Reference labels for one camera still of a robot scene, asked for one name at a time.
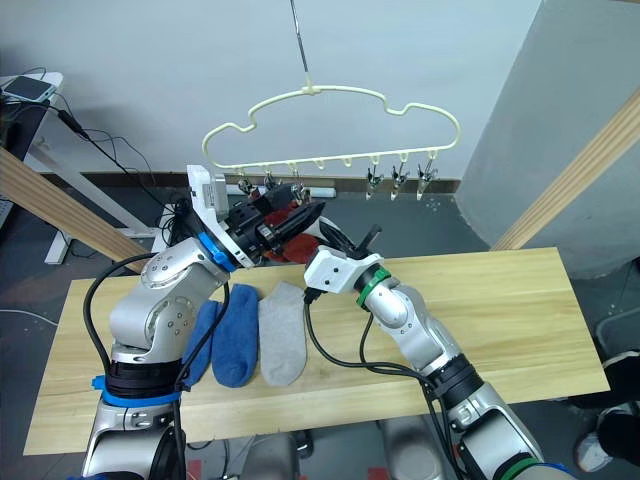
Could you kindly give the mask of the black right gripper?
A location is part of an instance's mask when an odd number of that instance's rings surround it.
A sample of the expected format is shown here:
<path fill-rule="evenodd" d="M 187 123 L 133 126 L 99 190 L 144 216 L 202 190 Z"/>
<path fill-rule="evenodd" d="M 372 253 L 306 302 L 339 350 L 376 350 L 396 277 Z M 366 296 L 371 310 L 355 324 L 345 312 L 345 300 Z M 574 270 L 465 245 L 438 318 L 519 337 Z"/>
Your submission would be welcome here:
<path fill-rule="evenodd" d="M 343 252 L 349 258 L 355 258 L 357 253 L 359 255 L 370 255 L 370 246 L 382 232 L 382 227 L 378 224 L 374 224 L 356 247 L 338 227 L 334 227 L 330 224 L 320 224 L 319 228 L 327 245 L 335 250 Z"/>

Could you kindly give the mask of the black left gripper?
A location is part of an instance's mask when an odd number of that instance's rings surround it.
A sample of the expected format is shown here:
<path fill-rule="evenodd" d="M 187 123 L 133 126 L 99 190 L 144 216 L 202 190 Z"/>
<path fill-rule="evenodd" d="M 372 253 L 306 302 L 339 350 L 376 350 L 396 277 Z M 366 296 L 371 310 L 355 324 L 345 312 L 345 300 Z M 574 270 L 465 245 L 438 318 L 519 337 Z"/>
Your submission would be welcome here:
<path fill-rule="evenodd" d="M 283 245 L 309 228 L 324 210 L 324 202 L 312 202 L 288 214 L 290 205 L 302 202 L 302 192 L 300 184 L 280 184 L 266 189 L 260 198 L 238 202 L 226 219 L 227 233 L 248 256 L 262 256 L 270 251 L 280 254 Z M 261 235 L 263 225 L 269 231 L 274 230 L 275 240 Z"/>

